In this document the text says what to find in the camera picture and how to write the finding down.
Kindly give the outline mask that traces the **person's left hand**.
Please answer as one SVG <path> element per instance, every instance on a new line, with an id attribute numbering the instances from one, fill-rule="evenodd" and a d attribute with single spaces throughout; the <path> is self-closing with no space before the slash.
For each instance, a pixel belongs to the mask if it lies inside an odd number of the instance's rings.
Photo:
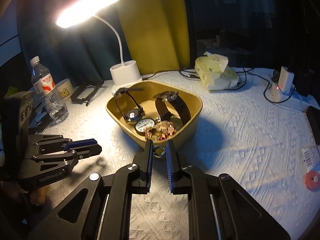
<path id="1" fill-rule="evenodd" d="M 36 189 L 30 193 L 30 202 L 33 205 L 40 206 L 45 203 L 48 187 Z"/>

